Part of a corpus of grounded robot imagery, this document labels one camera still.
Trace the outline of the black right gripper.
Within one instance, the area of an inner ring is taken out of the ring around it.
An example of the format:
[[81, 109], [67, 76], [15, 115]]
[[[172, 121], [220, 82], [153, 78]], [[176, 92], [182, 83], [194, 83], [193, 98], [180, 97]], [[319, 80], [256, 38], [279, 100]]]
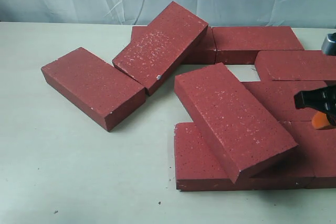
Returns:
[[311, 123], [316, 130], [330, 130], [335, 126], [335, 85], [315, 90], [299, 91], [294, 95], [296, 109], [316, 110]]

